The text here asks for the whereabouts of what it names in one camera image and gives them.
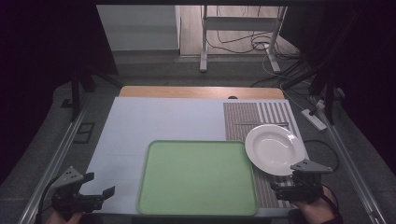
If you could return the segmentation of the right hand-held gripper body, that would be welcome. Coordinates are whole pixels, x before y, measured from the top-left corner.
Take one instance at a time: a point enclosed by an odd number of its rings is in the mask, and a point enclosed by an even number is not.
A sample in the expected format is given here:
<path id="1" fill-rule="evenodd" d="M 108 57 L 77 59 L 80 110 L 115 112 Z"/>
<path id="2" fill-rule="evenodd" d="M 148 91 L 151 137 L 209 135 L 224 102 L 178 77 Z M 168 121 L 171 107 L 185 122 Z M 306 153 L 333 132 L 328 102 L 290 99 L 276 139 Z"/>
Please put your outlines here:
<path id="1" fill-rule="evenodd" d="M 280 186 L 283 201 L 312 203 L 323 195 L 321 175 L 330 174 L 332 168 L 310 160 L 293 164 L 290 169 L 302 173 L 302 184 Z"/>

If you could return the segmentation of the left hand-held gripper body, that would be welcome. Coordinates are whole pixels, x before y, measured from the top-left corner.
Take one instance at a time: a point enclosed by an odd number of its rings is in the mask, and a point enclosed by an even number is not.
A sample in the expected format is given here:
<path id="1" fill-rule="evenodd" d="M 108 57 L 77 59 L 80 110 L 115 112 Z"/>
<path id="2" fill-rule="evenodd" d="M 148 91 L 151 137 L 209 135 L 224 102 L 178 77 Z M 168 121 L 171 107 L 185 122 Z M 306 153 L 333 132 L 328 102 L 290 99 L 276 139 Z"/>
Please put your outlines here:
<path id="1" fill-rule="evenodd" d="M 83 176 L 73 166 L 67 168 L 52 185 L 51 206 L 62 216 L 75 213 L 92 213 L 102 208 L 104 200 L 101 195 L 82 195 L 79 193 Z"/>

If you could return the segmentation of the grey striped placemat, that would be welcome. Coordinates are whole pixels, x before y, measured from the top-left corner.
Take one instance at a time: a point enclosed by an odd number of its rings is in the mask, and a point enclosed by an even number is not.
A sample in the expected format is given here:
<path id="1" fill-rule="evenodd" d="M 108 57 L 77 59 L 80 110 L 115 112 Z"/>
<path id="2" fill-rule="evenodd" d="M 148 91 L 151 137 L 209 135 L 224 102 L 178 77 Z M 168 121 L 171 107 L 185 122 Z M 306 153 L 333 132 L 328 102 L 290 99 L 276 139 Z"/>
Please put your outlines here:
<path id="1" fill-rule="evenodd" d="M 245 144 L 247 134 L 253 128 L 261 125 L 277 125 L 286 128 L 303 142 L 290 103 L 286 100 L 225 103 L 223 110 L 225 134 L 228 140 L 241 141 Z M 290 176 L 292 173 L 285 176 L 270 175 L 257 168 L 252 162 L 251 166 L 259 207 L 291 209 L 292 204 L 276 198 L 270 184 L 277 183 L 279 186 L 291 186 Z"/>

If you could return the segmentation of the pale blue table sheet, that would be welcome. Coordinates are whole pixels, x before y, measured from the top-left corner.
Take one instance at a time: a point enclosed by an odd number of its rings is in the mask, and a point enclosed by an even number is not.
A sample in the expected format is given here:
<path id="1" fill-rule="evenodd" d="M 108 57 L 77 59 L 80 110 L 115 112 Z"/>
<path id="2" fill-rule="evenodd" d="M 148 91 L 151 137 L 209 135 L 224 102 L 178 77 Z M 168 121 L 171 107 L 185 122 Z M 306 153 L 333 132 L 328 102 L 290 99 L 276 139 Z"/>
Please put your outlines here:
<path id="1" fill-rule="evenodd" d="M 137 209 L 149 145 L 154 141 L 235 141 L 225 134 L 225 103 L 267 100 L 118 97 L 89 164 L 95 174 L 82 193 L 115 187 L 102 213 L 150 216 Z M 260 208 L 252 216 L 283 217 L 290 209 Z"/>

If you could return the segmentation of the person's right hand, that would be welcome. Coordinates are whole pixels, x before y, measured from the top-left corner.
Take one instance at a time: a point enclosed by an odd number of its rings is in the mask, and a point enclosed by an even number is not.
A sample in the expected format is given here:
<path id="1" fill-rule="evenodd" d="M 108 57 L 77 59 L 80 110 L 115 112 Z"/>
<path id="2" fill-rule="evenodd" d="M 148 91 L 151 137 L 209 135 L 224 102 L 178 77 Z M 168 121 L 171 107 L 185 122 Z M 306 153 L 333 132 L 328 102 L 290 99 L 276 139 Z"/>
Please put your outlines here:
<path id="1" fill-rule="evenodd" d="M 289 224 L 343 224 L 344 220 L 335 211 L 335 199 L 332 192 L 323 188 L 326 200 L 322 198 L 313 203 L 295 202 L 297 210 L 288 213 Z"/>

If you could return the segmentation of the white cabinet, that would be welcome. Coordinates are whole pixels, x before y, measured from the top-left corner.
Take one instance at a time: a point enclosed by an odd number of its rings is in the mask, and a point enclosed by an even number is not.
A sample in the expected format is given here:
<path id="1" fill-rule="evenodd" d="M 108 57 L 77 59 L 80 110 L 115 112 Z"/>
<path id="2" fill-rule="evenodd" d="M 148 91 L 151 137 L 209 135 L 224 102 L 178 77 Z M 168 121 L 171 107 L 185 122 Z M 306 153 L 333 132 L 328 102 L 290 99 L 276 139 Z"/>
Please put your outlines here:
<path id="1" fill-rule="evenodd" d="M 179 49 L 178 6 L 96 7 L 113 51 Z"/>

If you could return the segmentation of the black stand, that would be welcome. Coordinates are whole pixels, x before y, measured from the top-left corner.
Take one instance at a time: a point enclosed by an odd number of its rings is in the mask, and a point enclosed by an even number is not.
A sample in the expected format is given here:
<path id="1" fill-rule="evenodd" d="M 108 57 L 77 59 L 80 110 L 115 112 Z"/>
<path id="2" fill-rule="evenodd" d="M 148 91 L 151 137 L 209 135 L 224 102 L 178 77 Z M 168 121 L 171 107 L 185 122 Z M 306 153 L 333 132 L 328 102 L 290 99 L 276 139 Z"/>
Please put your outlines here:
<path id="1" fill-rule="evenodd" d="M 115 78 L 97 69 L 88 67 L 83 71 L 73 71 L 71 75 L 71 98 L 68 101 L 63 102 L 63 106 L 70 107 L 72 109 L 72 122 L 77 119 L 80 113 L 79 87 L 82 87 L 84 91 L 94 92 L 96 85 L 94 83 L 93 76 L 97 76 L 119 89 L 123 87 L 123 84 L 117 81 Z"/>

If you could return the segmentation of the green tray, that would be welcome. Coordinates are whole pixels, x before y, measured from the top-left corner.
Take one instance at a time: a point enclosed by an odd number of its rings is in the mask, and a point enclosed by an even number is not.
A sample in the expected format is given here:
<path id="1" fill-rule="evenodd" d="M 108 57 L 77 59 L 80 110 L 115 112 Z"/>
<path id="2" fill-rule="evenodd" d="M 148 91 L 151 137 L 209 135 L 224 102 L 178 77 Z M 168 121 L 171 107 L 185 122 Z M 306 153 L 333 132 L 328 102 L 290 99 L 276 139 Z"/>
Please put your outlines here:
<path id="1" fill-rule="evenodd" d="M 251 162 L 239 141 L 154 141 L 137 209 L 144 215 L 252 216 L 258 211 Z"/>

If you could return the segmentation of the white metal stand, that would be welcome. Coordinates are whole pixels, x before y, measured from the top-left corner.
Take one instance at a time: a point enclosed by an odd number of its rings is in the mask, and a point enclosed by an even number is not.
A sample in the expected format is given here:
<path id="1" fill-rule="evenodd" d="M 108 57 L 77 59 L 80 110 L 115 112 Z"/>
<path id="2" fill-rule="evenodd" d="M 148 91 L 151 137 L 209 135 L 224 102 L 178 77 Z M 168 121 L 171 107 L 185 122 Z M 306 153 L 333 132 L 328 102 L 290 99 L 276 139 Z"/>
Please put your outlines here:
<path id="1" fill-rule="evenodd" d="M 280 72 L 276 61 L 275 46 L 276 39 L 286 12 L 286 7 L 279 7 L 274 18 L 250 18 L 250 17 L 208 17 L 207 6 L 204 6 L 202 16 L 202 46 L 200 54 L 200 72 L 207 70 L 207 32 L 208 31 L 264 31 L 272 34 L 270 42 L 265 45 L 266 56 L 275 73 Z"/>

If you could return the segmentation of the white plate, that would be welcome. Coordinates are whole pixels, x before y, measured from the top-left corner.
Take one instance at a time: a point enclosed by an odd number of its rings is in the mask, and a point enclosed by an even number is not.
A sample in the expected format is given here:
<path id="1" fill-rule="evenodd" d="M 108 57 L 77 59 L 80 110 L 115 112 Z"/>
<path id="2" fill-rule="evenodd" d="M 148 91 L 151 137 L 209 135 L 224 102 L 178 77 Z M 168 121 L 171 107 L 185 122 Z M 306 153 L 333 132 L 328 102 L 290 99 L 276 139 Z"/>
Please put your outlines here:
<path id="1" fill-rule="evenodd" d="M 303 142 L 277 125 L 253 128 L 247 134 L 245 148 L 250 161 L 270 175 L 290 175 L 290 167 L 306 158 Z"/>

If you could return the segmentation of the dark curtain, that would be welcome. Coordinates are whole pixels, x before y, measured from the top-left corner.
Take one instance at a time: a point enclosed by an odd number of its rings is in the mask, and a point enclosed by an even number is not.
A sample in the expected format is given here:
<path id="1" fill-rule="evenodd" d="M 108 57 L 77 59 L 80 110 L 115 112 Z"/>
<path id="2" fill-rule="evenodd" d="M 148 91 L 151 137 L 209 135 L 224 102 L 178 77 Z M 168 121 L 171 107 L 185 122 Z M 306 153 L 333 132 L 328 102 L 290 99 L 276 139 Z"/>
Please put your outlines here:
<path id="1" fill-rule="evenodd" d="M 59 86 L 116 75 L 96 0 L 0 0 L 0 184 L 28 148 Z"/>
<path id="2" fill-rule="evenodd" d="M 281 36 L 312 64 L 328 55 L 344 7 L 289 7 Z M 332 64 L 349 117 L 396 175 L 396 0 L 366 0 Z"/>

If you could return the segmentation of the white power strip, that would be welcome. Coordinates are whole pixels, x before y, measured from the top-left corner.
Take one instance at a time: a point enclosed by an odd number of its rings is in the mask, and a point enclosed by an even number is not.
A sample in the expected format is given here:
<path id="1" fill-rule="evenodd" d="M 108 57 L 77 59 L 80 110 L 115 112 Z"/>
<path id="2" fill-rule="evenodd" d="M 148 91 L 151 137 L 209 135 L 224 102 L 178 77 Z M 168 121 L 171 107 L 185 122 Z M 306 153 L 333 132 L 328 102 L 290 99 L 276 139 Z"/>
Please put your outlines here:
<path id="1" fill-rule="evenodd" d="M 323 132 L 327 129 L 327 126 L 315 115 L 315 111 L 305 109 L 302 111 L 302 115 L 319 131 Z"/>

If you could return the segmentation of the person's left hand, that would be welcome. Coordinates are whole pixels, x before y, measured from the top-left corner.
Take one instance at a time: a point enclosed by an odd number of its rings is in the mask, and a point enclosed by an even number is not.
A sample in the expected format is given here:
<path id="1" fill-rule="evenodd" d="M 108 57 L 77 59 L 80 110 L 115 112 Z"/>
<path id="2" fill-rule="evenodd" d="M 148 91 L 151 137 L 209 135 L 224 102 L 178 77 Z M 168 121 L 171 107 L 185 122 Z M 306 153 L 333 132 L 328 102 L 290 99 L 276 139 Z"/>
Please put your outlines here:
<path id="1" fill-rule="evenodd" d="M 73 214 L 68 220 L 66 220 L 61 214 L 54 211 L 48 217 L 46 224 L 79 224 L 82 218 L 81 213 Z"/>

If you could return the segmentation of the aluminium rail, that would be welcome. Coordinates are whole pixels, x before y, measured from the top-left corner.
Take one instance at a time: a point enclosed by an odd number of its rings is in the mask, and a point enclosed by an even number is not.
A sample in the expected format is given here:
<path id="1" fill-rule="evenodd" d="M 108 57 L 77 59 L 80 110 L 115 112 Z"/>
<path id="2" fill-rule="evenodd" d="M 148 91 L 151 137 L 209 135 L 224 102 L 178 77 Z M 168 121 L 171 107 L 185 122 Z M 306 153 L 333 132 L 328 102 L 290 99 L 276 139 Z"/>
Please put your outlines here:
<path id="1" fill-rule="evenodd" d="M 68 123 L 67 130 L 51 154 L 50 160 L 46 163 L 45 170 L 41 173 L 41 177 L 19 218 L 18 224 L 35 224 L 36 215 L 43 211 L 44 201 L 50 191 L 50 181 L 59 173 L 64 158 L 90 105 L 91 98 L 84 99 L 77 119 Z"/>
<path id="2" fill-rule="evenodd" d="M 386 197 L 394 190 L 394 175 L 346 112 L 338 105 L 335 109 L 333 123 L 320 107 L 316 115 L 327 125 L 326 133 L 370 223 L 390 224 Z"/>

